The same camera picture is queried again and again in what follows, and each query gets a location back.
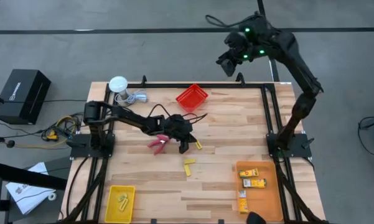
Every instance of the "wooden tabletop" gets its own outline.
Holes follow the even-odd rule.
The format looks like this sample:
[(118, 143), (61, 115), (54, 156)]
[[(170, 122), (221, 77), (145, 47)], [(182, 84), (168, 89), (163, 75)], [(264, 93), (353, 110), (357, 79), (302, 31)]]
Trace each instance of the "wooden tabletop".
[[(103, 100), (106, 82), (91, 84), (88, 100)], [(290, 83), (275, 83), (276, 94), (283, 124), (290, 118), (295, 102)], [(148, 103), (136, 103), (129, 108), (147, 116), (158, 103), (170, 114), (185, 114), (175, 98), (183, 88), (148, 88)], [(100, 223), (104, 222), (106, 203), (111, 185), (133, 185), (136, 187), (133, 223), (149, 223), (156, 218), (158, 223), (245, 223), (238, 214), (236, 203), (235, 175), (233, 166), (237, 161), (272, 161), (268, 156), (265, 139), (267, 134), (261, 90), (258, 88), (205, 88), (208, 98), (194, 111), (198, 116), (208, 113), (205, 119), (194, 124), (192, 134), (203, 149), (195, 144), (185, 154), (179, 154), (179, 143), (171, 141), (165, 154), (154, 156), (147, 145), (156, 139), (143, 134), (139, 129), (115, 123), (116, 145), (109, 159), (105, 189), (101, 204)], [(275, 117), (271, 96), (269, 105)], [(153, 115), (165, 114), (157, 108)], [(302, 131), (301, 124), (297, 132)], [(190, 165), (192, 175), (186, 177), (183, 160), (195, 159)], [(65, 195), (70, 180), (83, 159), (75, 159), (69, 173)], [(87, 160), (76, 178), (70, 198), (70, 209), (74, 208), (86, 190), (91, 159)], [(325, 219), (314, 171), (310, 164), (299, 158), (291, 158), (292, 171), (299, 195), (319, 218)], [(287, 195), (289, 213), (294, 219), (292, 203)], [(91, 197), (89, 219), (93, 216), (96, 195)], [(67, 198), (64, 197), (62, 212), (65, 214)]]

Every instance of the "white paper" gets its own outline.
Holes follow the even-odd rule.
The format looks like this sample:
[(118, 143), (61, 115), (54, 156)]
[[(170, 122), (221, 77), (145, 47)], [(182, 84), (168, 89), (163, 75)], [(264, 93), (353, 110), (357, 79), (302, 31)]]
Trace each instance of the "white paper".
[[(40, 162), (36, 164), (34, 167), (31, 167), (29, 171), (39, 172), (41, 174), (48, 175), (44, 162)], [(8, 183), (6, 187), (15, 202), (24, 197), (36, 195), (33, 197), (24, 198), (20, 200), (19, 202), (17, 202), (19, 210), (22, 212), (23, 215), (28, 214), (36, 206), (42, 203), (42, 201), (46, 199), (52, 192), (55, 191), (53, 189), (47, 189), (43, 187), (34, 187), (34, 186), (27, 185), (27, 184), (18, 184), (18, 183), (13, 183), (13, 182)]]

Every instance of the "floor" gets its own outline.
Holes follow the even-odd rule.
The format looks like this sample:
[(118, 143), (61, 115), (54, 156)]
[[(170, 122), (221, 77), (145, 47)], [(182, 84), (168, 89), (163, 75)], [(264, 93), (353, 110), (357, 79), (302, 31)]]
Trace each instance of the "floor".
[[(276, 27), (374, 27), (374, 0), (265, 0)], [(204, 15), (226, 23), (258, 10), (248, 0), (0, 0), (0, 30), (209, 27)], [(227, 50), (225, 33), (0, 35), (0, 92), (13, 68), (41, 70), (52, 81), (47, 99), (85, 99), (90, 82), (122, 75), (138, 81), (221, 81), (214, 62)], [(374, 156), (364, 151), (357, 123), (374, 116), (374, 32), (296, 33), (301, 55), (325, 92), (303, 122), (312, 143), (317, 183), (328, 221), (374, 223)], [(268, 60), (237, 68), (246, 81), (271, 81)], [(292, 82), (278, 64), (281, 81)], [(300, 93), (295, 84), (296, 94)], [(46, 103), (33, 131), (83, 103)], [(21, 134), (0, 126), (0, 135)], [(374, 152), (374, 128), (362, 131)], [(36, 137), (18, 143), (40, 144)], [(68, 156), (69, 150), (8, 149), (0, 162), (25, 167)], [(57, 212), (17, 223), (53, 222)]]

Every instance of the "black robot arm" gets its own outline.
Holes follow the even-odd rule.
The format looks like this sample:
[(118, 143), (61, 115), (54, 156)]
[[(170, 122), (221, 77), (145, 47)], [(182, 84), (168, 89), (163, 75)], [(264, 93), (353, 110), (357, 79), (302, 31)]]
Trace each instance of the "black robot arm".
[[(107, 110), (110, 114), (105, 119), (100, 119), (102, 110)], [(83, 122), (90, 128), (90, 147), (95, 147), (99, 150), (100, 146), (105, 145), (104, 141), (106, 138), (103, 126), (112, 121), (120, 121), (132, 125), (150, 136), (164, 134), (169, 138), (180, 141), (179, 152), (181, 154), (188, 150), (190, 142), (197, 141), (190, 133), (192, 131), (192, 123), (190, 120), (184, 119), (180, 114), (170, 115), (166, 119), (163, 115), (145, 118), (122, 106), (109, 105), (102, 101), (90, 101), (85, 105), (83, 119)]]
[(233, 75), (236, 65), (268, 56), (284, 64), (303, 90), (293, 106), (291, 119), (278, 131), (276, 145), (289, 150), (296, 126), (310, 113), (316, 96), (323, 91), (321, 84), (300, 56), (297, 40), (291, 32), (274, 28), (258, 12), (244, 19), (239, 24), (239, 30), (244, 35), (230, 33), (224, 41), (230, 49), (216, 61), (228, 76)]

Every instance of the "red plastic container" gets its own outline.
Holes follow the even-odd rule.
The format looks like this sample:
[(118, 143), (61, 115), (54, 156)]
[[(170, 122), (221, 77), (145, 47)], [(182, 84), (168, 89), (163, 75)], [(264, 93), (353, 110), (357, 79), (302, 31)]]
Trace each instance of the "red plastic container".
[(191, 85), (175, 100), (179, 102), (180, 106), (187, 112), (191, 113), (198, 108), (207, 98), (207, 93), (196, 84)]

